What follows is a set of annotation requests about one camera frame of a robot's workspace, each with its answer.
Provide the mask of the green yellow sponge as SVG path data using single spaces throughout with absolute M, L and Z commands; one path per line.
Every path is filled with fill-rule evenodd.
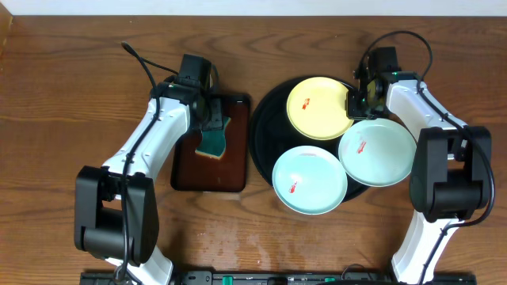
M 220 159 L 224 155 L 227 146 L 225 132 L 230 121 L 230 117 L 224 116 L 222 129 L 202 131 L 201 141 L 195 153 L 208 158 Z

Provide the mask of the pale green plate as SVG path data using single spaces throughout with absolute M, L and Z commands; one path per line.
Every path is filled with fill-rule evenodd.
M 415 152 L 413 136 L 386 119 L 355 123 L 343 134 L 337 149 L 347 174 L 372 187 L 391 186 L 408 177 Z

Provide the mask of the yellow plate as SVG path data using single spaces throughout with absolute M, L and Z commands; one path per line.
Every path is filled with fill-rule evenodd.
M 290 123 L 310 139 L 331 140 L 343 135 L 353 125 L 345 110 L 348 91 L 332 78 L 301 81 L 288 95 L 286 112 Z

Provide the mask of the light blue plate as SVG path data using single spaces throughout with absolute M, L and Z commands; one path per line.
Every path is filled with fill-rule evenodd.
M 344 167 L 329 151 L 297 146 L 285 151 L 272 172 L 273 188 L 293 211 L 322 215 L 343 202 L 348 179 Z

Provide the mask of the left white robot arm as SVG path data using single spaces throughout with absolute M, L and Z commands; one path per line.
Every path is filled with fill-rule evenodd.
M 116 154 L 100 168 L 80 170 L 74 243 L 115 265 L 111 284 L 169 283 L 173 264 L 157 246 L 155 180 L 177 141 L 192 129 L 201 132 L 213 156 L 220 156 L 229 122 L 218 97 L 162 82 L 151 90 L 143 119 Z

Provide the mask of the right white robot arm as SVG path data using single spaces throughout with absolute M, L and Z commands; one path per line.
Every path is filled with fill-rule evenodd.
M 391 271 L 397 283 L 431 283 L 452 235 L 492 210 L 490 132 L 455 118 L 414 72 L 363 71 L 356 78 L 360 88 L 346 99 L 347 115 L 379 124 L 393 114 L 417 144 L 409 185 L 414 214 Z

